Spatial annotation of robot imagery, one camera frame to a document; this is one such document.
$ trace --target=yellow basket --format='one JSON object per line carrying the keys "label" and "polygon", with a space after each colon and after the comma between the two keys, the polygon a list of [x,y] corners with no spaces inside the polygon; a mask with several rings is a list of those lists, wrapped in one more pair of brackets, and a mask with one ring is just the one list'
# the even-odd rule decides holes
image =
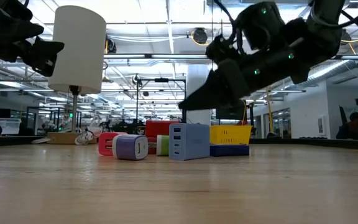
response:
{"label": "yellow basket", "polygon": [[251,137],[252,126],[218,125],[211,126],[209,140],[211,144],[246,144]]}

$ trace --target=blue block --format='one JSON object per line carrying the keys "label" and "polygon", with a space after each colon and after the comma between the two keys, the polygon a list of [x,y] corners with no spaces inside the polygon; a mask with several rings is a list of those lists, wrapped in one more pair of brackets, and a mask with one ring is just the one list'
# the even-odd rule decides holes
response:
{"label": "blue block", "polygon": [[209,157],[209,126],[204,124],[171,124],[169,158],[185,161]]}
{"label": "blue block", "polygon": [[211,145],[211,156],[249,156],[247,145]]}

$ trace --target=person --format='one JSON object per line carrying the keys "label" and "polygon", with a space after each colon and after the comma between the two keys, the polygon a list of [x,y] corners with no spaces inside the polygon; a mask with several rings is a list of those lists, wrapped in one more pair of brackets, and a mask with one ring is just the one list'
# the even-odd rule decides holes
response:
{"label": "person", "polygon": [[342,125],[336,139],[358,139],[358,112],[350,115],[351,121]]}

